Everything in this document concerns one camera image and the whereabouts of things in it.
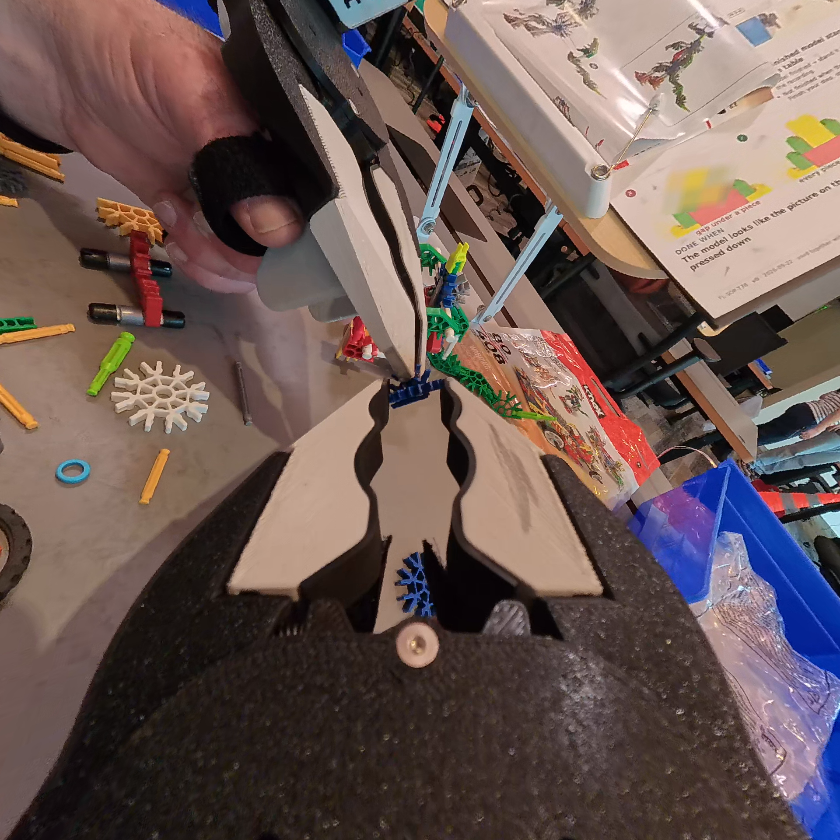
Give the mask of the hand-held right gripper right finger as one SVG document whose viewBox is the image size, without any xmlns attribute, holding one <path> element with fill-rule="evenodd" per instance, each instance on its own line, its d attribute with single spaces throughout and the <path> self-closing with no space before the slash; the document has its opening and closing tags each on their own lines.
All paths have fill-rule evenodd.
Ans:
<svg viewBox="0 0 840 840">
<path fill-rule="evenodd" d="M 457 545 L 530 595 L 601 596 L 542 450 L 457 382 L 444 384 L 440 403 L 458 484 L 451 521 Z"/>
</svg>

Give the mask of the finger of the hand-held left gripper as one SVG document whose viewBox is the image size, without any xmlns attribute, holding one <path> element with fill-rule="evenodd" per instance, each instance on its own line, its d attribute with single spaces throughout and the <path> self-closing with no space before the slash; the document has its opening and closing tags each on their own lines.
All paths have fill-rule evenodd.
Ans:
<svg viewBox="0 0 840 840">
<path fill-rule="evenodd" d="M 377 220 L 373 210 L 381 201 L 375 177 L 389 179 L 381 167 L 363 172 L 327 109 L 309 90 L 300 90 L 338 185 L 337 196 L 311 216 L 310 230 L 393 372 L 413 375 L 421 363 L 416 296 L 397 269 L 399 245 L 388 241 L 385 221 Z"/>
<path fill-rule="evenodd" d="M 385 243 L 386 279 L 373 293 L 386 336 L 382 348 L 400 377 L 420 375 L 427 337 L 421 261 L 403 194 L 383 164 L 370 165 L 370 207 Z"/>
</svg>

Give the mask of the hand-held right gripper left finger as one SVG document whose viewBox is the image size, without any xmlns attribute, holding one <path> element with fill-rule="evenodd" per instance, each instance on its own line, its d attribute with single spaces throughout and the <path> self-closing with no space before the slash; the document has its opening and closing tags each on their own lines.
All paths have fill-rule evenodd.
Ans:
<svg viewBox="0 0 840 840">
<path fill-rule="evenodd" d="M 382 570 L 371 481 L 382 465 L 389 388 L 368 385 L 292 446 L 227 583 L 295 601 L 358 601 Z"/>
</svg>

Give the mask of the blue snowflake connector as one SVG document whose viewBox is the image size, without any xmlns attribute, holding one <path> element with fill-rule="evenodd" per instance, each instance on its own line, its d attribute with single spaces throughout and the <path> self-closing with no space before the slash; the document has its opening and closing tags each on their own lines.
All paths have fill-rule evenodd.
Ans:
<svg viewBox="0 0 840 840">
<path fill-rule="evenodd" d="M 397 601 L 402 604 L 404 614 L 434 617 L 436 610 L 428 587 L 424 557 L 420 552 L 407 556 L 397 569 L 395 587 L 403 589 Z"/>
<path fill-rule="evenodd" d="M 388 382 L 389 405 L 391 409 L 400 408 L 427 399 L 432 393 L 443 388 L 445 379 L 430 379 L 432 371 L 425 370 L 406 381 Z"/>
</svg>

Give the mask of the person's left hand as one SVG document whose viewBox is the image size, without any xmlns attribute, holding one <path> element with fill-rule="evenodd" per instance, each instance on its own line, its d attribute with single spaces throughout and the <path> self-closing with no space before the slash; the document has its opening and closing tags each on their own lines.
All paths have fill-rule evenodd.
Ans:
<svg viewBox="0 0 840 840">
<path fill-rule="evenodd" d="M 2 110 L 81 153 L 151 208 L 174 266 L 220 293 L 256 288 L 260 258 L 211 232 L 190 186 L 194 156 L 258 129 L 221 42 L 157 2 L 1 2 Z"/>
</svg>

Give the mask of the colourful construction toy model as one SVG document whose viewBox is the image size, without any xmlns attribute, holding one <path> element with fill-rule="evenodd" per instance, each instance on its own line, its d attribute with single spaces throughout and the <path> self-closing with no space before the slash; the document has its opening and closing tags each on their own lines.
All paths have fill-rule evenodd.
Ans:
<svg viewBox="0 0 840 840">
<path fill-rule="evenodd" d="M 466 243 L 460 243 L 446 257 L 432 245 L 419 246 L 421 267 L 434 280 L 434 283 L 423 289 L 427 304 L 427 361 L 432 369 L 454 378 L 502 417 L 549 421 L 549 415 L 523 410 L 517 397 L 510 392 L 494 391 L 482 373 L 462 365 L 455 353 L 456 345 L 465 337 L 470 326 L 459 306 L 463 297 L 461 292 L 466 289 L 463 268 L 468 250 Z M 373 364 L 383 360 L 384 353 L 373 342 L 368 329 L 357 316 L 346 325 L 335 359 Z"/>
</svg>

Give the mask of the orange red toy package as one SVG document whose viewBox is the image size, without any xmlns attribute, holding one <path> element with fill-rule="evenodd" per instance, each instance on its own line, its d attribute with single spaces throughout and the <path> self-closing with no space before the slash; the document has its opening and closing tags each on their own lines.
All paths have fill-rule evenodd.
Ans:
<svg viewBox="0 0 840 840">
<path fill-rule="evenodd" d="M 495 391 L 516 396 L 542 419 L 512 419 L 543 453 L 557 455 L 614 510 L 659 467 L 642 429 L 609 396 L 564 332 L 470 330 L 459 361 L 482 373 Z"/>
</svg>

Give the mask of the short yellow rod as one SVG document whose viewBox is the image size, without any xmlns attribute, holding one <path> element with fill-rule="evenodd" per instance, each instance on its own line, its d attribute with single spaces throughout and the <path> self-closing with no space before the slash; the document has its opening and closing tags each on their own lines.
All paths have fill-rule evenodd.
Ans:
<svg viewBox="0 0 840 840">
<path fill-rule="evenodd" d="M 27 330 L 18 330 L 15 332 L 5 332 L 1 334 L 1 346 L 22 343 L 31 340 L 39 340 L 45 338 L 52 338 L 59 335 L 69 334 L 76 331 L 72 323 L 64 323 L 57 325 L 50 325 L 43 328 L 32 328 Z"/>
<path fill-rule="evenodd" d="M 2 385 L 0 387 L 0 402 L 2 407 L 25 429 L 35 430 L 39 427 L 33 415 Z"/>
<path fill-rule="evenodd" d="M 143 485 L 140 494 L 139 504 L 141 504 L 142 506 L 148 506 L 151 503 L 154 497 L 154 493 L 156 492 L 156 489 L 160 484 L 163 471 L 170 457 L 170 453 L 170 449 L 162 448 L 155 457 L 152 468 L 150 469 L 150 473 Z"/>
</svg>

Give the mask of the white wooden book stand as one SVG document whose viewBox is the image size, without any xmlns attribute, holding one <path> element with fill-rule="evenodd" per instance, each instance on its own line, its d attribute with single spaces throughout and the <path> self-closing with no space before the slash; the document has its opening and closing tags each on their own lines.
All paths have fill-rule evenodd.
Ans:
<svg viewBox="0 0 840 840">
<path fill-rule="evenodd" d="M 565 223 L 588 256 L 642 280 L 668 275 L 610 208 L 616 183 L 609 166 L 501 43 L 482 2 L 425 2 L 427 34 L 465 93 L 542 189 L 544 212 L 528 246 L 477 316 L 484 326 L 502 309 L 554 230 Z"/>
</svg>

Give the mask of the white snowflake connector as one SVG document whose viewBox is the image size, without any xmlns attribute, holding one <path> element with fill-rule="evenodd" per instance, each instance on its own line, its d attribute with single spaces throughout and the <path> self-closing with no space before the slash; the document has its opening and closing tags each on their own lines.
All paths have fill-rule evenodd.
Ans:
<svg viewBox="0 0 840 840">
<path fill-rule="evenodd" d="M 157 419 L 167 434 L 174 428 L 186 431 L 189 422 L 199 424 L 208 411 L 210 394 L 205 383 L 195 382 L 194 376 L 193 371 L 182 371 L 179 364 L 167 375 L 160 361 L 155 366 L 141 363 L 138 373 L 125 369 L 114 379 L 114 412 L 126 413 L 129 425 L 142 425 L 145 432 L 151 431 Z"/>
</svg>

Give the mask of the yellow snowflake connector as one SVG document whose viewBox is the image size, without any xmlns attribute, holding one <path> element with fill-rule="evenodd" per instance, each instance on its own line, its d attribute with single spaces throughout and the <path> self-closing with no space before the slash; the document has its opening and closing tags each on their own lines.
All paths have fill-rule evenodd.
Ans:
<svg viewBox="0 0 840 840">
<path fill-rule="evenodd" d="M 150 209 L 102 197 L 97 198 L 96 208 L 98 219 L 108 227 L 116 228 L 120 236 L 141 233 L 151 245 L 163 245 L 163 227 Z"/>
</svg>

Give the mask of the red connector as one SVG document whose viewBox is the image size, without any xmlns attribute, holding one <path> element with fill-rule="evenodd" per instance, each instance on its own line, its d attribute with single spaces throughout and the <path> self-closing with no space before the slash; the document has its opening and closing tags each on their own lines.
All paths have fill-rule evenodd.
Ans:
<svg viewBox="0 0 840 840">
<path fill-rule="evenodd" d="M 143 325 L 159 328 L 163 319 L 163 298 L 151 272 L 150 242 L 147 234 L 132 231 L 129 235 L 130 274 L 139 295 Z"/>
</svg>

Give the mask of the short lime green rod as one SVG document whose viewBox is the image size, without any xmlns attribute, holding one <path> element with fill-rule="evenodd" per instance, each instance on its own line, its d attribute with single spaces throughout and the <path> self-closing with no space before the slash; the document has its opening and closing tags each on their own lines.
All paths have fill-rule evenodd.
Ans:
<svg viewBox="0 0 840 840">
<path fill-rule="evenodd" d="M 125 360 L 125 357 L 130 352 L 135 341 L 135 336 L 131 332 L 121 332 L 117 339 L 114 340 L 111 348 L 101 360 L 98 372 L 89 384 L 86 394 L 89 396 L 97 396 L 102 387 L 107 384 L 109 377 L 120 368 Z"/>
</svg>

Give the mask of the clear plastic parts bag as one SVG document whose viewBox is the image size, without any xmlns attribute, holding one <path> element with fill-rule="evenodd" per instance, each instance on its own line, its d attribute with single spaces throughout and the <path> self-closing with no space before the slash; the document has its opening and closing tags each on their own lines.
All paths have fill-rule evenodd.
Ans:
<svg viewBox="0 0 840 840">
<path fill-rule="evenodd" d="M 718 535 L 708 594 L 690 608 L 763 767 L 812 833 L 830 802 L 823 752 L 837 719 L 838 678 L 793 650 L 775 590 L 753 571 L 741 534 Z"/>
</svg>

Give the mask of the long yellow rod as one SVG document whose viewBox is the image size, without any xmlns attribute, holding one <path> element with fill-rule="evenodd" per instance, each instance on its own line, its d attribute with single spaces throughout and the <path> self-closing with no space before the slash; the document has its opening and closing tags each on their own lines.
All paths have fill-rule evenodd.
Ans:
<svg viewBox="0 0 840 840">
<path fill-rule="evenodd" d="M 24 168 L 63 183 L 66 176 L 60 169 L 61 159 L 57 154 L 36 151 L 24 144 L 15 142 L 1 133 L 1 155 Z"/>
</svg>

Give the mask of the orange traffic cone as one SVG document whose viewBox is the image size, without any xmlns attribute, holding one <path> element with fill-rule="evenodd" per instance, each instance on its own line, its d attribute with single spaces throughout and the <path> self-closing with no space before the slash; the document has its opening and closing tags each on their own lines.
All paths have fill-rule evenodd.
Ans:
<svg viewBox="0 0 840 840">
<path fill-rule="evenodd" d="M 839 512 L 838 493 L 760 490 L 759 495 L 783 523 L 800 522 Z"/>
</svg>

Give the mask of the black rubber tyre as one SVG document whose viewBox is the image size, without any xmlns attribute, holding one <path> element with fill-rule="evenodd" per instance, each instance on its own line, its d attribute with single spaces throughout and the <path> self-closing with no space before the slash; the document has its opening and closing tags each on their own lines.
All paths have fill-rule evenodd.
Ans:
<svg viewBox="0 0 840 840">
<path fill-rule="evenodd" d="M 1 504 L 1 532 L 7 548 L 1 568 L 1 601 L 17 586 L 26 572 L 33 549 L 27 522 L 8 505 Z"/>
</svg>

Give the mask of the model picture instruction booklet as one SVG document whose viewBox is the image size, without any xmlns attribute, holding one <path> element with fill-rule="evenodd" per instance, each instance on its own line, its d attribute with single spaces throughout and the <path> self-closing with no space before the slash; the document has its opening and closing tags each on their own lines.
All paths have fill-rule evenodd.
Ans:
<svg viewBox="0 0 840 840">
<path fill-rule="evenodd" d="M 780 74 L 727 2 L 493 2 L 496 36 L 607 161 L 678 142 Z"/>
</svg>

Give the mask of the block picture instruction sheet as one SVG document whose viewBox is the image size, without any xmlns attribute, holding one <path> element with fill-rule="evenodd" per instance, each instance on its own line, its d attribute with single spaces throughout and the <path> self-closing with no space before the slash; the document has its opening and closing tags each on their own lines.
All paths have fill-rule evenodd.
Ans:
<svg viewBox="0 0 840 840">
<path fill-rule="evenodd" d="M 838 257 L 838 41 L 786 56 L 771 100 L 634 164 L 613 206 L 712 321 Z"/>
</svg>

